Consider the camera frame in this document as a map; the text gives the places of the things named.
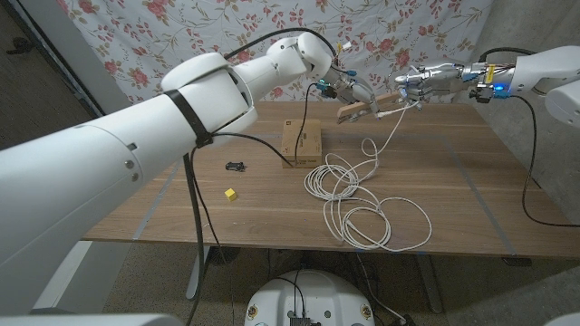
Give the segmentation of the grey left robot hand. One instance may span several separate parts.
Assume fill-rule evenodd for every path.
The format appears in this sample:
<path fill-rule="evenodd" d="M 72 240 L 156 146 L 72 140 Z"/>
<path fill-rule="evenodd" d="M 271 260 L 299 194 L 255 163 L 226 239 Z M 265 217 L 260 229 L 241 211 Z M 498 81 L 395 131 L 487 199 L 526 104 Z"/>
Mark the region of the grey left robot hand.
<path fill-rule="evenodd" d="M 360 117 L 379 112 L 372 87 L 366 81 L 341 75 L 333 84 L 336 98 L 343 104 L 337 111 L 337 123 L 355 122 Z"/>

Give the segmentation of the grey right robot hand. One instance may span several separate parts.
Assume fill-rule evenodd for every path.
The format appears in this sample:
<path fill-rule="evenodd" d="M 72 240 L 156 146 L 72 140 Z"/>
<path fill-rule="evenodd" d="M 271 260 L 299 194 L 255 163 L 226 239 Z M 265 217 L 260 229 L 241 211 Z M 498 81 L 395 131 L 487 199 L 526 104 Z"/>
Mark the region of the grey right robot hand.
<path fill-rule="evenodd" d="M 434 95 L 450 95 L 469 88 L 463 81 L 461 62 L 429 62 L 426 65 L 413 66 L 404 74 L 395 78 L 399 102 L 407 106 L 419 105 Z"/>

